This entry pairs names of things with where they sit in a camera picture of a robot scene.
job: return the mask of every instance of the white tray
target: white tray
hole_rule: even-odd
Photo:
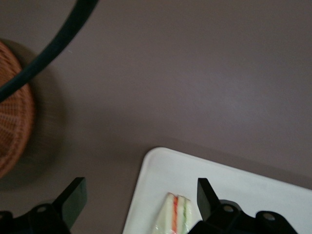
[[[311,234],[311,190],[167,148],[145,156],[123,234],[150,234],[167,192],[193,202],[196,224],[201,218],[196,203],[199,177],[209,180],[219,199],[235,201],[246,214],[274,211],[299,234]]]

